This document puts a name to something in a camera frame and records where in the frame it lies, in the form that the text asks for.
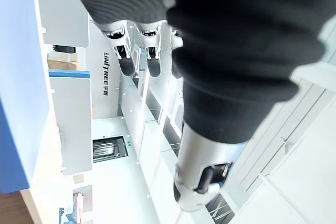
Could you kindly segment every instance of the white panel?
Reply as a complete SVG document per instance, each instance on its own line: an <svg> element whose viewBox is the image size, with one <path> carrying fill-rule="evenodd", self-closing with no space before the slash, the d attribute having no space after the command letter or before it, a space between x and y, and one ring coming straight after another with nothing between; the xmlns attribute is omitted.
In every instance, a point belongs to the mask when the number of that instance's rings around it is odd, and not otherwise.
<svg viewBox="0 0 336 224"><path fill-rule="evenodd" d="M171 146L168 142L168 140L166 139L166 137L164 136L164 134L161 132L157 138L157 141L160 142L160 152L165 152L167 150L171 150L173 147L175 147L174 145Z"/></svg>
<svg viewBox="0 0 336 224"><path fill-rule="evenodd" d="M245 191L239 182L234 178L230 178L230 175L224 184L222 195L234 213L236 213L251 196L250 192Z"/></svg>
<svg viewBox="0 0 336 224"><path fill-rule="evenodd" d="M319 100L314 104L306 117L300 122L294 132L287 138L287 151L301 138L307 128L315 121L317 116L325 109L326 105L334 97L335 93L330 90L324 90Z"/></svg>
<svg viewBox="0 0 336 224"><path fill-rule="evenodd" d="M291 80L296 83L297 85L301 85L303 87L306 86L306 82L300 83L301 78L292 76ZM282 108L286 105L285 102L276 103L272 110L269 112L267 117L263 120L260 124L256 132L254 133L252 139L248 141L245 148L243 149L242 153L240 154L238 160L234 164L234 167L231 171L231 174L237 174L241 167L244 165L246 159L250 156L251 152L255 149L255 147L260 142L262 136L266 133L269 127L273 124L274 120L277 118L279 113L282 111Z"/></svg>
<svg viewBox="0 0 336 224"><path fill-rule="evenodd" d="M139 91L135 85L125 86L125 95L122 97L121 110L126 121L126 125L132 136L133 145L139 154L140 146L136 145L136 140L139 137L141 131L139 131L139 116L141 107L141 97Z"/></svg>
<svg viewBox="0 0 336 224"><path fill-rule="evenodd" d="M328 61L329 64L336 66L336 50Z"/></svg>
<svg viewBox="0 0 336 224"><path fill-rule="evenodd" d="M269 163L266 165L266 167L260 171L261 174L263 174L265 177L269 176L269 174L272 172L272 170L281 162L281 160L286 155L287 147L286 145L282 145L281 148L276 152L276 154L271 158ZM255 180L250 184L246 190L253 194L259 186L263 183L260 176L256 177Z"/></svg>
<svg viewBox="0 0 336 224"><path fill-rule="evenodd" d="M183 105L183 77L176 79L174 95L171 98L171 104L169 106L169 114L174 115L176 113L179 104Z"/></svg>
<svg viewBox="0 0 336 224"><path fill-rule="evenodd" d="M165 97L167 85L169 83L172 72L172 57L171 51L161 50L161 74L156 78L151 78L149 89L157 102L162 106Z"/></svg>
<svg viewBox="0 0 336 224"><path fill-rule="evenodd" d="M93 164L93 223L159 223L133 146L127 151L127 157Z"/></svg>
<svg viewBox="0 0 336 224"><path fill-rule="evenodd" d="M152 112L150 111L150 109L148 108L147 105L144 108L144 113L143 114L144 114L144 120L146 122L148 122L148 121L155 121L156 122Z"/></svg>
<svg viewBox="0 0 336 224"><path fill-rule="evenodd" d="M193 217L192 217L191 213L183 212L176 224L189 224L189 223L193 223L193 222L194 222L194 220L193 220Z"/></svg>
<svg viewBox="0 0 336 224"><path fill-rule="evenodd" d="M202 207L200 210L196 212L192 212L191 216L193 218L194 223L196 224L214 224L214 220L210 216L208 210L205 207Z"/></svg>
<svg viewBox="0 0 336 224"><path fill-rule="evenodd" d="M39 0L44 43L63 46L89 45L88 12L80 0Z"/></svg>
<svg viewBox="0 0 336 224"><path fill-rule="evenodd" d="M295 130L296 126L306 116L306 113L315 104L323 91L324 88L317 85L313 85L309 89L301 102L295 107L291 115L286 119L285 124L280 128L278 133L272 139L270 139L271 141L269 142L263 153L258 157L253 167L242 180L241 184L245 188L245 190L249 188L249 186L256 179L258 174L265 168L265 166L272 159L272 157L283 146L284 141L289 137L289 135Z"/></svg>
<svg viewBox="0 0 336 224"><path fill-rule="evenodd" d="M267 131L261 137L260 141L251 152L250 156L245 160L244 165L236 176L236 180L242 182L247 173L252 169L254 164L258 161L260 155L264 152L266 147L271 143L274 136L279 132L288 117L293 113L296 107L300 104L301 100L305 97L307 91L311 88L312 84L308 81L302 80L300 82L300 91L290 101L286 102L285 106L281 109L277 117L270 124Z"/></svg>
<svg viewBox="0 0 336 224"><path fill-rule="evenodd" d="M336 223L336 108L326 109L270 181L311 224Z"/></svg>
<svg viewBox="0 0 336 224"><path fill-rule="evenodd" d="M108 53L109 66L104 64L105 53ZM121 73L119 62L108 41L95 24L90 24L90 46L85 49L85 55L86 67L90 71L92 82L93 119L114 118L118 113ZM107 79L104 78L105 71L108 71ZM106 86L108 87L108 93L104 95Z"/></svg>
<svg viewBox="0 0 336 224"><path fill-rule="evenodd" d="M92 120L91 130L92 140L129 134L125 121L120 117Z"/></svg>
<svg viewBox="0 0 336 224"><path fill-rule="evenodd" d="M320 61L297 67L293 75L336 92L336 67L331 64Z"/></svg>
<svg viewBox="0 0 336 224"><path fill-rule="evenodd" d="M159 159L150 193L161 224L171 224L177 219L180 207L173 194L173 177L163 159Z"/></svg>
<svg viewBox="0 0 336 224"><path fill-rule="evenodd" d="M270 185L264 184L230 221L230 224L245 223L304 224L305 222Z"/></svg>
<svg viewBox="0 0 336 224"><path fill-rule="evenodd" d="M322 60L325 62L328 62L332 59L336 46L336 16L334 16L332 19L327 21L325 25L322 28L322 31L319 35L319 39L324 43L326 47L326 51L324 52L324 55L322 57Z"/></svg>
<svg viewBox="0 0 336 224"><path fill-rule="evenodd" d="M63 174L92 168L91 84L87 78L50 77L62 142Z"/></svg>
<svg viewBox="0 0 336 224"><path fill-rule="evenodd" d="M177 126L177 128L182 132L182 124L183 124L183 105L179 104L177 106L176 115L174 123Z"/></svg>
<svg viewBox="0 0 336 224"><path fill-rule="evenodd" d="M86 70L86 48L85 47L76 47L76 53L77 53L77 70Z"/></svg>
<svg viewBox="0 0 336 224"><path fill-rule="evenodd" d="M92 185L83 186L75 188L72 191L73 194L82 193L84 195L83 197L83 212L92 211L93 205L92 205Z"/></svg>
<svg viewBox="0 0 336 224"><path fill-rule="evenodd" d="M151 187L154 173L157 168L156 165L159 162L160 157L160 142L157 141L158 129L159 127L155 121L145 123L139 157L142 172L149 188Z"/></svg>
<svg viewBox="0 0 336 224"><path fill-rule="evenodd" d="M177 163L177 157L176 154L174 153L173 150L167 151L167 152L161 152L161 156L163 158L163 160L165 161L170 174L172 175L172 177L174 177L175 175L175 165Z"/></svg>

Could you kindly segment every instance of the white wall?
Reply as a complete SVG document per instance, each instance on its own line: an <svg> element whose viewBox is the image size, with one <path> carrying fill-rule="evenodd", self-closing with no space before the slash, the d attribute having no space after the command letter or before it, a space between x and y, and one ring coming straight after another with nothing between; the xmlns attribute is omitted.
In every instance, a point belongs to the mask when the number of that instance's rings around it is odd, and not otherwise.
<svg viewBox="0 0 336 224"><path fill-rule="evenodd" d="M62 144L63 174L91 170L91 81L88 78L49 79Z"/></svg>
<svg viewBox="0 0 336 224"><path fill-rule="evenodd" d="M322 57L322 61L328 62L336 66L336 16L328 20L321 29L319 39L324 43L326 50Z"/></svg>
<svg viewBox="0 0 336 224"><path fill-rule="evenodd" d="M230 224L336 223L335 122L333 100Z"/></svg>
<svg viewBox="0 0 336 224"><path fill-rule="evenodd" d="M130 141L127 126L121 118L92 120L92 139L123 135ZM95 223L160 223L133 146L127 146L129 156L94 163L85 180L93 185Z"/></svg>
<svg viewBox="0 0 336 224"><path fill-rule="evenodd" d="M246 144L226 181L222 194L234 212L261 185L258 174L271 173L334 96L334 92L305 79L292 80L298 83L300 91L290 101L274 106Z"/></svg>
<svg viewBox="0 0 336 224"><path fill-rule="evenodd" d="M88 12L80 0L38 0L44 43L74 47L89 45Z"/></svg>
<svg viewBox="0 0 336 224"><path fill-rule="evenodd" d="M153 199L155 210L159 217L158 223L175 223L180 213L173 194L173 177L177 157L167 139L151 115L147 106L144 110L144 131L141 143L134 141L139 137L137 130L140 118L141 96L136 86L129 78L122 78L120 90L121 109L127 126L130 129L133 145L139 156L139 164L145 177L147 187ZM184 213L178 224L214 223L206 208L197 212Z"/></svg>
<svg viewBox="0 0 336 224"><path fill-rule="evenodd" d="M85 48L86 68L90 71L92 83L92 118L113 118L117 116L120 67L107 39L95 24L89 24L90 45ZM104 53L109 55L108 95L104 95Z"/></svg>
<svg viewBox="0 0 336 224"><path fill-rule="evenodd" d="M172 72L172 51L170 48L170 28L166 23L161 27L161 73L156 78L151 78L149 89L159 104L163 104L165 92Z"/></svg>

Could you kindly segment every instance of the white floor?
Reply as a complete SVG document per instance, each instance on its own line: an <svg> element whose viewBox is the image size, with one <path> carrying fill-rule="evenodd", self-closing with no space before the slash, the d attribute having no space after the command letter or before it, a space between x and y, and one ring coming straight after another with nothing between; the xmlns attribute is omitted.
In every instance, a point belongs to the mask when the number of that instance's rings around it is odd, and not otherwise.
<svg viewBox="0 0 336 224"><path fill-rule="evenodd" d="M127 151L127 157L93 164L94 222L158 224L135 150Z"/></svg>

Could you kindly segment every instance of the black rubber foot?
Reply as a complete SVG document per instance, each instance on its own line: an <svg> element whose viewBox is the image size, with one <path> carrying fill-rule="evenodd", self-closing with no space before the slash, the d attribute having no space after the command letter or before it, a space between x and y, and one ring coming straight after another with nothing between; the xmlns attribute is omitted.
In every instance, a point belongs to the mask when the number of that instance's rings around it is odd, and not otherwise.
<svg viewBox="0 0 336 224"><path fill-rule="evenodd" d="M155 60L155 59L148 60L147 59L147 65L148 65L149 74L152 77L158 77L160 75L161 73L160 59L158 60Z"/></svg>
<svg viewBox="0 0 336 224"><path fill-rule="evenodd" d="M174 182L174 187L173 187L173 190L174 190L174 198L175 198L175 201L178 202L180 200L180 197L181 197L181 194L180 192L178 191L176 185L175 185L175 182Z"/></svg>
<svg viewBox="0 0 336 224"><path fill-rule="evenodd" d="M120 65L120 69L121 72L126 75L126 76L132 76L135 73L135 65L134 62L132 60L132 58L130 59L122 59L119 60L119 65Z"/></svg>
<svg viewBox="0 0 336 224"><path fill-rule="evenodd" d="M53 45L53 49L56 52L67 52L68 54L73 54L74 52L76 52L75 47L69 47L69 46Z"/></svg>
<svg viewBox="0 0 336 224"><path fill-rule="evenodd" d="M181 73L177 69L177 66L175 65L174 62L172 62L172 75L173 75L173 77L175 77L177 79L182 77Z"/></svg>

